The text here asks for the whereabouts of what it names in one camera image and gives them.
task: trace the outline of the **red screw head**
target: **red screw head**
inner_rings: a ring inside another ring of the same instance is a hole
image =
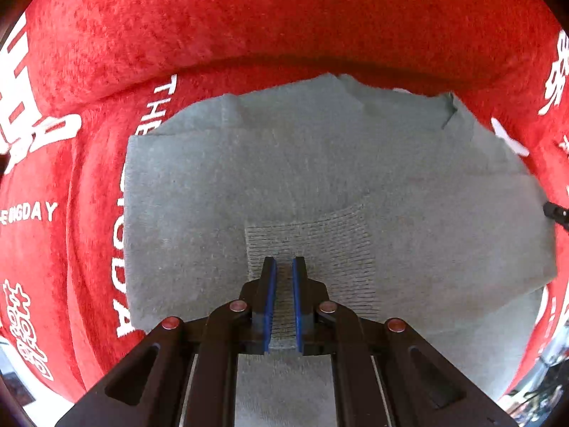
[[[180,319],[175,316],[168,316],[162,320],[161,324],[164,329],[175,329],[180,326]]]
[[[320,311],[322,313],[334,313],[338,309],[338,304],[332,301],[322,302],[320,306]]]
[[[393,318],[388,321],[388,329],[391,332],[403,332],[407,325],[405,321],[399,318]]]
[[[247,309],[247,302],[234,300],[229,304],[229,309],[235,312],[245,311]]]

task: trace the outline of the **red plush fabric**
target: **red plush fabric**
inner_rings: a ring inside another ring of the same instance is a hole
[[[223,93],[325,72],[454,90],[530,149],[550,199],[566,203],[566,100],[538,115],[559,31],[541,0],[34,0],[0,53],[0,148],[17,156],[0,185],[4,334],[70,400],[142,338],[122,267],[127,139]],[[563,311],[559,239],[560,275],[518,378]]]

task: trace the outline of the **gray towel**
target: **gray towel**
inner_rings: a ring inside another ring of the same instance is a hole
[[[399,315],[429,338],[464,331],[463,342],[515,300],[537,313],[533,292],[555,275],[539,186],[451,94],[324,75],[203,101],[129,140],[124,196],[127,298],[145,330],[234,299],[271,254],[274,348],[292,345],[293,253],[361,315]],[[511,378],[535,314],[522,318],[511,345],[477,339],[451,361],[495,389],[472,355],[493,348]]]

